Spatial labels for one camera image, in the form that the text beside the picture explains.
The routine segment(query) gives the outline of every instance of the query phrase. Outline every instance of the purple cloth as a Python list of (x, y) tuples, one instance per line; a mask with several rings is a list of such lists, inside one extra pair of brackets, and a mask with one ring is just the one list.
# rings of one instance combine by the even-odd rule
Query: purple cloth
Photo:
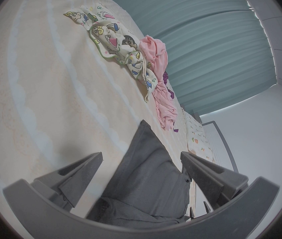
[[(167, 74), (167, 71), (165, 71), (164, 74), (163, 74), (163, 81), (164, 81), (164, 84), (165, 84), (165, 85), (167, 84), (167, 79), (168, 79), (168, 78), (169, 78), (169, 76), (168, 76), (168, 74)], [(167, 90), (170, 92), (171, 98), (174, 99), (174, 92), (171, 91), (171, 90), (169, 90), (169, 89), (167, 89)]]

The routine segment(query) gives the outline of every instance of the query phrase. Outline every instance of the crumpled pink shirt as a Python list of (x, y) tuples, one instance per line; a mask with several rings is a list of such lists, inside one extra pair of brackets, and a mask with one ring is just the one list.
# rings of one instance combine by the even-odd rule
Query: crumpled pink shirt
[(165, 130), (173, 129), (173, 123), (177, 117), (177, 110), (173, 104), (171, 94), (163, 81), (163, 74), (167, 67), (167, 51), (165, 44), (151, 36), (140, 40), (139, 47), (142, 49), (145, 58), (151, 63), (151, 70), (158, 79), (158, 85), (152, 92), (155, 106), (161, 127)]

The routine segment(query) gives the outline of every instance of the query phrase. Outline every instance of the cartoon blanket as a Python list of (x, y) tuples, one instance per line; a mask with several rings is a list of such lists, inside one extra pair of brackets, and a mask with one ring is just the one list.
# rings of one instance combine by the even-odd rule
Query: cartoon blanket
[(147, 87), (148, 92), (144, 98), (147, 102), (158, 80), (150, 70), (151, 64), (141, 53), (138, 38), (100, 3), (89, 9), (80, 6), (64, 15), (89, 31), (90, 38), (103, 58), (115, 58), (119, 64), (128, 66), (133, 77)]

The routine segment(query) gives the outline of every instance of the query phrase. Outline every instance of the curtain fold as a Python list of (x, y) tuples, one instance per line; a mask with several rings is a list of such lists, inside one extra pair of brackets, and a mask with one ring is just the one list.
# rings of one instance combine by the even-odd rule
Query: curtain fold
[(268, 39), (246, 0), (114, 0), (162, 40), (180, 104), (203, 115), (277, 83)]

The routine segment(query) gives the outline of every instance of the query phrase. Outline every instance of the bed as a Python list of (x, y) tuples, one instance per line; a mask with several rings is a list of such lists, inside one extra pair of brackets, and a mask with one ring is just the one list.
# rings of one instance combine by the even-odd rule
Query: bed
[[(155, 103), (127, 68), (104, 60), (87, 31), (63, 13), (100, 2), (138, 38), (143, 34), (112, 0), (5, 0), (0, 7), (0, 215), (23, 238), (2, 189), (28, 182), (101, 151), (103, 163), (76, 208), (85, 217), (122, 160), (142, 119), (181, 171), (187, 150), (183, 116), (165, 131)], [(177, 98), (174, 104), (182, 114)], [(190, 205), (195, 204), (194, 183)]]

